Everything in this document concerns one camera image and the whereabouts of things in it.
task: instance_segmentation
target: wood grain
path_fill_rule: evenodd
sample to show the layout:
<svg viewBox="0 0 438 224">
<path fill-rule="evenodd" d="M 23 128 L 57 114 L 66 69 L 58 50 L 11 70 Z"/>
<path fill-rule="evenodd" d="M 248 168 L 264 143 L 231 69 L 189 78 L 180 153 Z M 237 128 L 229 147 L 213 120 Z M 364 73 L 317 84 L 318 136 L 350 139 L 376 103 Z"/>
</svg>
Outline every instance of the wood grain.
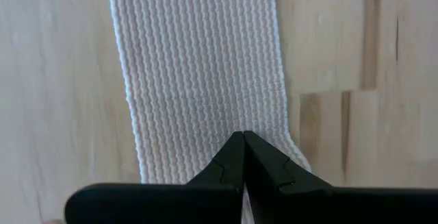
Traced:
<svg viewBox="0 0 438 224">
<path fill-rule="evenodd" d="M 291 132 L 315 174 L 336 185 L 438 187 L 438 0 L 278 4 L 287 91 L 300 103 Z M 335 22 L 314 22 L 325 14 Z"/>
<path fill-rule="evenodd" d="M 336 185 L 438 187 L 438 0 L 277 0 L 292 137 Z M 0 0 L 0 223 L 138 182 L 108 0 Z"/>
<path fill-rule="evenodd" d="M 0 52 L 0 223 L 139 181 L 108 0 L 0 0 Z"/>
</svg>

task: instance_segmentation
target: woven fabric strap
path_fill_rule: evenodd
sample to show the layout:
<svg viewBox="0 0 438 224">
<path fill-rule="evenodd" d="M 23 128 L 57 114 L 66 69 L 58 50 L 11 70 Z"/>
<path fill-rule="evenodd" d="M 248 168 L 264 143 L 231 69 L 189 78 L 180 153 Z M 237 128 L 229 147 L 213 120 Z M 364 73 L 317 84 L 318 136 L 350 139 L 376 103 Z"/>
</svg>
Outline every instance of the woven fabric strap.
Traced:
<svg viewBox="0 0 438 224">
<path fill-rule="evenodd" d="M 237 130 L 310 169 L 288 130 L 275 0 L 110 1 L 143 182 L 187 182 Z"/>
</svg>

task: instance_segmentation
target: wooden table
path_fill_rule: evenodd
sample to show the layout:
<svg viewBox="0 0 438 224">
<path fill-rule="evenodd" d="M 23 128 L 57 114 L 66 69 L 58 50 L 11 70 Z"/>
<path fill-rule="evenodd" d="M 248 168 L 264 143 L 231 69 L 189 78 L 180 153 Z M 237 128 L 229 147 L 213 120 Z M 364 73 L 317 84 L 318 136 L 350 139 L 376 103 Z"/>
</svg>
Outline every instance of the wooden table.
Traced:
<svg viewBox="0 0 438 224">
<path fill-rule="evenodd" d="M 290 131 L 317 175 L 438 186 L 437 4 L 277 0 Z M 0 223 L 139 181 L 108 0 L 0 0 L 0 52 Z"/>
</svg>

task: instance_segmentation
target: wooden surface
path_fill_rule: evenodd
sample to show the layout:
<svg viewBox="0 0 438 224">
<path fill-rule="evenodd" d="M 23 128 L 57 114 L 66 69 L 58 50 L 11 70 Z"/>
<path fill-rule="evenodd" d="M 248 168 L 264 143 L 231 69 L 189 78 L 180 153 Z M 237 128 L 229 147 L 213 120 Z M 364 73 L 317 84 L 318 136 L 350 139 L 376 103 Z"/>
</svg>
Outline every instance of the wooden surface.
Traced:
<svg viewBox="0 0 438 224">
<path fill-rule="evenodd" d="M 438 0 L 277 0 L 290 131 L 335 185 L 438 186 Z M 0 0 L 0 223 L 138 182 L 108 0 Z"/>
<path fill-rule="evenodd" d="M 438 0 L 277 0 L 290 131 L 335 185 L 438 186 Z"/>
<path fill-rule="evenodd" d="M 109 0 L 0 0 L 0 52 L 0 223 L 139 181 Z"/>
</svg>

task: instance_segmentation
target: dark wood stain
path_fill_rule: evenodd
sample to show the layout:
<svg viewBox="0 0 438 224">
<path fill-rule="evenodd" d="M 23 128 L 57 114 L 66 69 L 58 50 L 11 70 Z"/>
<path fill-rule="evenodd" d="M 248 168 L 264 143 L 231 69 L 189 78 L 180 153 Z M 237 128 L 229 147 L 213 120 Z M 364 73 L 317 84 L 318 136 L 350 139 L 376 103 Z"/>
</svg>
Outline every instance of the dark wood stain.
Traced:
<svg viewBox="0 0 438 224">
<path fill-rule="evenodd" d="M 342 93 L 341 98 L 341 153 L 342 153 L 342 173 L 344 182 L 347 182 L 347 162 L 348 162 L 348 143 L 350 135 L 350 92 Z"/>
<path fill-rule="evenodd" d="M 399 34 L 399 27 L 398 27 L 398 16 L 396 19 L 396 62 L 398 62 L 398 56 L 399 56 L 399 47 L 398 47 L 398 36 Z"/>
<path fill-rule="evenodd" d="M 378 31 L 381 0 L 363 0 L 362 89 L 374 89 L 377 82 Z"/>
<path fill-rule="evenodd" d="M 321 139 L 321 98 L 319 94 L 304 94 L 300 99 L 300 150 L 312 165 Z"/>
</svg>

